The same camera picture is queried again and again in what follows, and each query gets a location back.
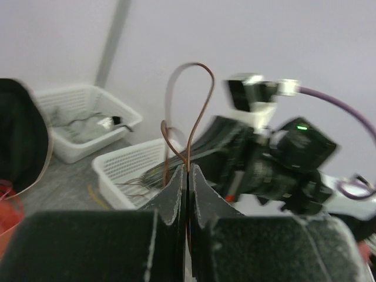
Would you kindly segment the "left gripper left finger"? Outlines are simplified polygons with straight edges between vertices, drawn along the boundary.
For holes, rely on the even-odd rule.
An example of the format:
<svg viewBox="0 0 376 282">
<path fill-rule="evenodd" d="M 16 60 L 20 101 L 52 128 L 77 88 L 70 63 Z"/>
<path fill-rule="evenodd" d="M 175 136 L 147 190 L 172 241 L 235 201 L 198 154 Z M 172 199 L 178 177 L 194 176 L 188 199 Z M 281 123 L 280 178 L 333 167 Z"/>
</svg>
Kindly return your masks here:
<svg viewBox="0 0 376 282">
<path fill-rule="evenodd" d="M 137 210 L 42 211 L 17 228 L 2 281 L 183 281 L 186 171 Z"/>
</svg>

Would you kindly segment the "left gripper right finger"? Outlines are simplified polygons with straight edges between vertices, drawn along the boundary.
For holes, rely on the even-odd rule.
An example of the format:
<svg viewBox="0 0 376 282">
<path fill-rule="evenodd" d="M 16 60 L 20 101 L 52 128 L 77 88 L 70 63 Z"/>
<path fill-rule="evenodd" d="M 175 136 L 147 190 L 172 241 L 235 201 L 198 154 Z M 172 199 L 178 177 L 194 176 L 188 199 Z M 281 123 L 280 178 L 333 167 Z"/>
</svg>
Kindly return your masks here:
<svg viewBox="0 0 376 282">
<path fill-rule="evenodd" d="M 246 216 L 189 174 L 192 273 L 198 281 L 369 281 L 348 227 L 338 218 Z"/>
</svg>

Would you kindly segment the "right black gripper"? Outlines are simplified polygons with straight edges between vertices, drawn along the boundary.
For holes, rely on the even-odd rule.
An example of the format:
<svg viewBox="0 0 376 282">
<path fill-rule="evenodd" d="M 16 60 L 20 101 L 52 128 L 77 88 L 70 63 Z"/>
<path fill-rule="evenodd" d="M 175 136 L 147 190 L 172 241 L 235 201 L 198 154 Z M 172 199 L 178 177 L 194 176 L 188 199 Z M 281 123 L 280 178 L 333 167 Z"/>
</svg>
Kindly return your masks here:
<svg viewBox="0 0 376 282">
<path fill-rule="evenodd" d="M 243 122 L 217 116 L 207 130 L 207 139 L 200 138 L 192 145 L 191 164 L 200 167 L 208 184 L 225 201 L 235 203 L 242 193 L 258 185 L 257 177 L 264 165 L 260 158 L 265 151 L 266 137 Z M 183 161 L 172 156 L 149 169 L 141 176 L 147 188 L 162 188 Z"/>
</svg>

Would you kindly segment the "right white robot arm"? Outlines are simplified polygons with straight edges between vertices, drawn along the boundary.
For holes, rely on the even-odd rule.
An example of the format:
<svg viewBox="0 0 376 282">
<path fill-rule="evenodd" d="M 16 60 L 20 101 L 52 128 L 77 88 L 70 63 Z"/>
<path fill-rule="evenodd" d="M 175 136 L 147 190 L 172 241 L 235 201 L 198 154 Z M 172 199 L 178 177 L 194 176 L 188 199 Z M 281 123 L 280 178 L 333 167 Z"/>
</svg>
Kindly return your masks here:
<svg viewBox="0 0 376 282">
<path fill-rule="evenodd" d="M 349 199 L 324 182 L 320 166 L 337 145 L 304 118 L 281 127 L 275 144 L 242 122 L 216 116 L 192 145 L 191 163 L 228 202 L 252 194 L 261 205 L 281 201 L 281 211 L 313 215 L 323 209 L 341 219 L 357 241 L 375 234 L 375 214 L 355 214 Z"/>
</svg>

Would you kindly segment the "near right white basket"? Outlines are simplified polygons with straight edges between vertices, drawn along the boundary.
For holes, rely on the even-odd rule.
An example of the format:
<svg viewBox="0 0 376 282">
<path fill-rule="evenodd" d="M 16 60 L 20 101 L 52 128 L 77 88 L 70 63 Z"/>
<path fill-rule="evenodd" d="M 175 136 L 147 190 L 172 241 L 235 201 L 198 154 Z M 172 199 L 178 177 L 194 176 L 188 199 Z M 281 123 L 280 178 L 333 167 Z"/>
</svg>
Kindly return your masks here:
<svg viewBox="0 0 376 282">
<path fill-rule="evenodd" d="M 144 174 L 175 154 L 163 138 L 125 147 L 96 157 L 99 192 L 116 210 L 138 209 L 158 194 L 157 181 Z"/>
</svg>

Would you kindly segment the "white basket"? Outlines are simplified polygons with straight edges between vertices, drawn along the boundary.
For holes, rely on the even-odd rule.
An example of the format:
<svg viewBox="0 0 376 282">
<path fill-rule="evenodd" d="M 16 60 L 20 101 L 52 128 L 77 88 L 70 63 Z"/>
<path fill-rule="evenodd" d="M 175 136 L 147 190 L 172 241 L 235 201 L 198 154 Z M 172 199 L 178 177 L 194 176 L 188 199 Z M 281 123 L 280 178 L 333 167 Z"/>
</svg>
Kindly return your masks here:
<svg viewBox="0 0 376 282">
<path fill-rule="evenodd" d="M 144 174 L 175 154 L 163 138 L 125 147 L 96 157 L 99 192 L 116 210 L 138 209 L 158 194 L 157 181 Z"/>
<path fill-rule="evenodd" d="M 134 132 L 140 113 L 102 88 L 75 85 L 34 93 L 51 121 L 53 152 L 67 164 Z"/>
</svg>

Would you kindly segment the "far right white basket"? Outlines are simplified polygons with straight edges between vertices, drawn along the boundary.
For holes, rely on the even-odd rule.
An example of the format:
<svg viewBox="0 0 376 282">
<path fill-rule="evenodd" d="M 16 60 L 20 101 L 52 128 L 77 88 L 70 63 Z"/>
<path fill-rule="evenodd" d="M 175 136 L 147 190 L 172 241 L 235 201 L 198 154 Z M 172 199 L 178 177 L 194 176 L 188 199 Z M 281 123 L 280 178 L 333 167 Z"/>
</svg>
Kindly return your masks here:
<svg viewBox="0 0 376 282">
<path fill-rule="evenodd" d="M 51 121 L 53 152 L 67 164 L 134 132 L 140 113 L 102 88 L 75 85 L 34 93 Z"/>
</svg>

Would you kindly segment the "orange square box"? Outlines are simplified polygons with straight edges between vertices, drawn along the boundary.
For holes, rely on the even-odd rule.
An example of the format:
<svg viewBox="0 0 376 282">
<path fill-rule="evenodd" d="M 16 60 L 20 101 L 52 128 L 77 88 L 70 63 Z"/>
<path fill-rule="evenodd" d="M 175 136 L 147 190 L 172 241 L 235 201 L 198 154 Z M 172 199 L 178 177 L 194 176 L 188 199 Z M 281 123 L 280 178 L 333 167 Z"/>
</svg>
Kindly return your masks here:
<svg viewBox="0 0 376 282">
<path fill-rule="evenodd" d="M 23 220 L 25 212 L 22 201 L 13 190 L 13 185 L 7 180 L 1 180 L 1 257 L 17 228 Z"/>
</svg>

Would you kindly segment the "grey adidas garment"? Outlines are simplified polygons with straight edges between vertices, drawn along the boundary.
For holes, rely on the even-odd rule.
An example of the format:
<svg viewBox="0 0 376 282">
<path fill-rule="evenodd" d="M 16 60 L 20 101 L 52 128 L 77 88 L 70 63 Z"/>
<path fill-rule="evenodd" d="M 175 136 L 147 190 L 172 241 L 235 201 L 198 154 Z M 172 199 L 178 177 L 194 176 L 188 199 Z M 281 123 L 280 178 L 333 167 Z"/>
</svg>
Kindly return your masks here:
<svg viewBox="0 0 376 282">
<path fill-rule="evenodd" d="M 93 110 L 67 110 L 55 106 L 48 110 L 52 127 L 74 144 L 87 143 L 118 128 L 133 129 L 120 116 L 109 116 Z"/>
</svg>

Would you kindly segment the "black bucket hat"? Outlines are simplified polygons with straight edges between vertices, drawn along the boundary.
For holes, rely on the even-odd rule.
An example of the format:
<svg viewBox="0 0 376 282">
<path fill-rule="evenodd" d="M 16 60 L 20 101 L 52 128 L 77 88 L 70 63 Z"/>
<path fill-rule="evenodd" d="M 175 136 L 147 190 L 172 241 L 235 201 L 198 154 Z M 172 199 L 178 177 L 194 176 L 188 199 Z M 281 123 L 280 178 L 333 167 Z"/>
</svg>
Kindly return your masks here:
<svg viewBox="0 0 376 282">
<path fill-rule="evenodd" d="M 34 186 L 48 168 L 51 124 L 33 94 L 16 79 L 1 79 L 1 183 L 13 196 Z"/>
</svg>

